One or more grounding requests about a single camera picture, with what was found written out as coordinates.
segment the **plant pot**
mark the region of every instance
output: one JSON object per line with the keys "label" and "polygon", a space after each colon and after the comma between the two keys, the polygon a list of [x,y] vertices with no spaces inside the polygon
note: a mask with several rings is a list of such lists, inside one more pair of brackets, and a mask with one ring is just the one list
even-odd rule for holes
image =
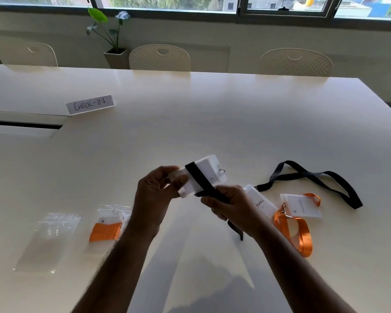
{"label": "plant pot", "polygon": [[119,50],[120,50],[120,54],[116,53],[114,48],[104,53],[104,57],[106,57],[106,60],[110,65],[110,68],[130,69],[130,64],[129,64],[130,51],[121,48],[119,48]]}

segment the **lanyard clip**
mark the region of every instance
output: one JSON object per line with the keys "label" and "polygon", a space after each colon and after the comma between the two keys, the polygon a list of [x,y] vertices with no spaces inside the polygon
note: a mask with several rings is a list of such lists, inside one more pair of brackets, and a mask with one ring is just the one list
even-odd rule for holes
{"label": "lanyard clip", "polygon": [[283,204],[281,205],[281,212],[279,213],[278,216],[285,215],[285,217],[286,217],[287,219],[293,219],[292,216],[289,216],[289,215],[287,215],[287,214],[285,213],[285,208],[286,208],[286,207],[287,207],[287,206],[285,205],[285,203],[283,203]]}

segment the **white chair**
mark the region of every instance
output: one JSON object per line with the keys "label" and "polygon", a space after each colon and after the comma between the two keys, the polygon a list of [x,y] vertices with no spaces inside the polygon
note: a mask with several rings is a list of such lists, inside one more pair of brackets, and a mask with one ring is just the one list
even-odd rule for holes
{"label": "white chair", "polygon": [[6,65],[58,67],[55,52],[47,44],[15,41],[14,45],[6,51],[3,60]]}
{"label": "white chair", "polygon": [[333,63],[327,56],[312,50],[279,48],[263,54],[259,67],[263,75],[328,77]]}
{"label": "white chair", "polygon": [[129,56],[132,70],[190,71],[188,52],[171,45],[145,45],[134,49]]}

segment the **white table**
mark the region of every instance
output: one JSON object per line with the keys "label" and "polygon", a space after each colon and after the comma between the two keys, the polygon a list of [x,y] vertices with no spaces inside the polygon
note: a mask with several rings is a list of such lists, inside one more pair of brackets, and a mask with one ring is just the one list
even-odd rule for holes
{"label": "white table", "polygon": [[[287,159],[343,176],[362,208],[309,180],[264,194],[276,205],[280,193],[320,195],[310,263],[358,312],[391,312],[391,109],[360,80],[0,65],[0,111],[67,115],[66,102],[107,94],[115,108],[52,138],[0,135],[0,312],[69,312],[100,262],[83,252],[97,206],[131,205],[152,168],[211,153],[242,186]],[[12,273],[51,211],[84,216],[57,272]],[[129,310],[289,311],[255,242],[194,197],[172,202]]]}

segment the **wall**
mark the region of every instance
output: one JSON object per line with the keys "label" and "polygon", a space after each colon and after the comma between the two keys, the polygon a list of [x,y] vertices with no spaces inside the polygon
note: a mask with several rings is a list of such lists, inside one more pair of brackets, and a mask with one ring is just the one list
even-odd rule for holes
{"label": "wall", "polygon": [[[87,16],[0,12],[0,37],[21,37],[51,45],[60,66],[108,68],[99,36],[87,36]],[[263,53],[298,47],[326,54],[335,77],[358,77],[391,102],[391,32],[234,23],[131,19],[121,44],[134,48],[162,43],[186,49],[193,71],[257,73]]]}

